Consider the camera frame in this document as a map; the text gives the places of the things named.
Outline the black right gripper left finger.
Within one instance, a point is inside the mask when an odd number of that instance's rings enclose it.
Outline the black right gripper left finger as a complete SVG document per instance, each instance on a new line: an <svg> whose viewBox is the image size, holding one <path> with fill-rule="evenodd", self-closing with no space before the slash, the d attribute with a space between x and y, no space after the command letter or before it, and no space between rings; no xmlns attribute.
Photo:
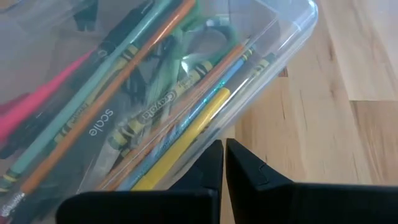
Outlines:
<svg viewBox="0 0 398 224"><path fill-rule="evenodd" d="M61 203L56 224L220 224L223 144L215 140L168 190L86 192Z"/></svg>

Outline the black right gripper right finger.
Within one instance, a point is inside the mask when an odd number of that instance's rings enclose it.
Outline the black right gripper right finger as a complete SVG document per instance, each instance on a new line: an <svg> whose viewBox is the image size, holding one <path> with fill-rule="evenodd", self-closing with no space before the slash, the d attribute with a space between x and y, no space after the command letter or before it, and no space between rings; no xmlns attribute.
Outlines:
<svg viewBox="0 0 398 224"><path fill-rule="evenodd" d="M294 182L235 139L226 180L236 224L398 224L398 187Z"/></svg>

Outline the yellow marker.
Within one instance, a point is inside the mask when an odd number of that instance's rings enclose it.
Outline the yellow marker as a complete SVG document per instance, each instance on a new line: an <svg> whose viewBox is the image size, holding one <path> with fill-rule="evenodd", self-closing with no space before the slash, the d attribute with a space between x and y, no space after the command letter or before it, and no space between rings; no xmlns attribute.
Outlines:
<svg viewBox="0 0 398 224"><path fill-rule="evenodd" d="M168 173L181 155L188 149L199 134L208 126L215 114L230 97L231 92L222 88L193 120L185 132L171 145L167 152L139 179L131 188L135 190L152 190Z"/></svg>

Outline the dark green crayon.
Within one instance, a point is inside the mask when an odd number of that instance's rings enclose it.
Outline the dark green crayon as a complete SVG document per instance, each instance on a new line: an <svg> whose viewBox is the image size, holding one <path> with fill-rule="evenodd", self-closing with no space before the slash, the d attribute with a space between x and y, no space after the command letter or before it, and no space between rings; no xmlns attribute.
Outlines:
<svg viewBox="0 0 398 224"><path fill-rule="evenodd" d="M187 90L194 86L198 81L205 77L205 75L214 67L209 61L205 60L194 66L188 75L178 81L169 91L167 91L158 100L155 100L144 111L139 113L134 118L129 118L124 124L118 127L106 143L114 150L121 151L128 147L131 140L147 126L150 121L153 121L161 114L161 110L173 103L178 97L182 96Z"/></svg>

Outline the blue crayon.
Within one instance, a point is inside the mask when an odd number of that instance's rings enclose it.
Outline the blue crayon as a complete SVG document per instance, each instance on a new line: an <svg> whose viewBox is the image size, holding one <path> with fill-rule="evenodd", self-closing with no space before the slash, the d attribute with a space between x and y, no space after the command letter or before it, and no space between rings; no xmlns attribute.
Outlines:
<svg viewBox="0 0 398 224"><path fill-rule="evenodd" d="M237 71L247 62L247 60L254 53L254 47L249 47L240 56L234 65L215 83L212 89L209 89L198 101L192 106L182 119L173 126L173 128L167 132L165 136L152 146L151 151L146 154L138 167L135 168L130 177L127 180L116 185L116 190L125 190L126 187L136 184L140 178L146 174L150 168L164 155L164 153L170 148L170 146L180 137L180 135L189 127L190 123L200 114L200 112L206 107L206 105L215 97L215 95L226 85L228 80L233 77Z"/></svg>

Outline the teal pencil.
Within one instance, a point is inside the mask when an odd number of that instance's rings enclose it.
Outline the teal pencil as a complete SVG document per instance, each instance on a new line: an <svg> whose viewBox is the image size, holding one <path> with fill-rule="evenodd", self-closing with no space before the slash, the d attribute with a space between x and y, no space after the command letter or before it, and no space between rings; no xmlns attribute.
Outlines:
<svg viewBox="0 0 398 224"><path fill-rule="evenodd" d="M17 182L18 178L25 172L32 161L44 150L50 140L57 135L62 126L70 119L79 105L90 92L97 86L105 73L113 66L116 59L131 44L136 46L137 39L149 33L150 26L167 10L173 0L151 0L154 6L138 23L138 25L127 35L116 50L96 69L90 79L79 89L77 94L62 108L47 127L38 135L22 155L13 163L7 172L0 176L0 194L5 194Z"/></svg>

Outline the pink highlighter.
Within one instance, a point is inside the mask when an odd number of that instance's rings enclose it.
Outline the pink highlighter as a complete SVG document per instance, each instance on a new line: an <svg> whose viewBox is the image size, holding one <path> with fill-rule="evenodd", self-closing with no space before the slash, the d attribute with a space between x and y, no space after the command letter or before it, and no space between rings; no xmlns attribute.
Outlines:
<svg viewBox="0 0 398 224"><path fill-rule="evenodd" d="M78 60L67 66L55 78L38 87L33 93L24 93L21 96L0 105L0 142L6 141L8 136L29 115L37 110L55 90L76 70L92 53L90 51Z"/></svg>

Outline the clear plastic supply box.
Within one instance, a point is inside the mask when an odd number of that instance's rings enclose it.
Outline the clear plastic supply box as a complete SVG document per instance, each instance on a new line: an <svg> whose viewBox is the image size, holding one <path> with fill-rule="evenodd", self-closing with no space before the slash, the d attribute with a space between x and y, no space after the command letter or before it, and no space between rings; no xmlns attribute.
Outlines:
<svg viewBox="0 0 398 224"><path fill-rule="evenodd" d="M33 93L71 63L94 50L129 11L143 1L145 0L0 0L0 105L24 93ZM180 3L181 0L172 1L152 26L151 35ZM223 87L231 92L230 97L153 189L167 189L186 173L188 166L197 160L218 134L250 104L261 88L278 74L312 33L317 23L318 9L314 0L196 0L195 7L178 25L184 19L198 16L227 18L236 33L235 46L244 44L245 51L254 47L254 53ZM250 84L245 84L252 67L269 53L276 55L273 63ZM157 59L146 59L147 55L134 69L140 71L146 84L150 79L150 71L157 62ZM27 147L28 137L19 135L19 130L27 130L39 109L49 102L66 80L13 130L6 141L0 142L0 176ZM74 193L62 199L46 220L33 224L55 224L57 208L64 200L74 195L94 191L131 190L135 184L126 187L125 190L95 188L130 151L136 149L151 132L168 120L176 106L201 81L202 79L173 103L165 106L159 117L150 121L137 137L131 140L127 148L118 151L106 143L107 139L129 118L134 118L148 106L140 104L134 111L124 115L105 139L102 153L97 161L92 163L92 170L86 174L85 182L80 184Z"/></svg>

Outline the green-handled scissors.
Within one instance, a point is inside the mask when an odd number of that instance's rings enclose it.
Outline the green-handled scissors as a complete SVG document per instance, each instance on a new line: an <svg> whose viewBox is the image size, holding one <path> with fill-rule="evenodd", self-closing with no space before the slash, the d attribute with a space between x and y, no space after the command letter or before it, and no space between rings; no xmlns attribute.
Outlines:
<svg viewBox="0 0 398 224"><path fill-rule="evenodd" d="M184 19L172 33L151 51L146 59L157 59L148 84L137 95L149 106L177 84L189 90L203 79L236 45L234 29L225 17Z"/></svg>

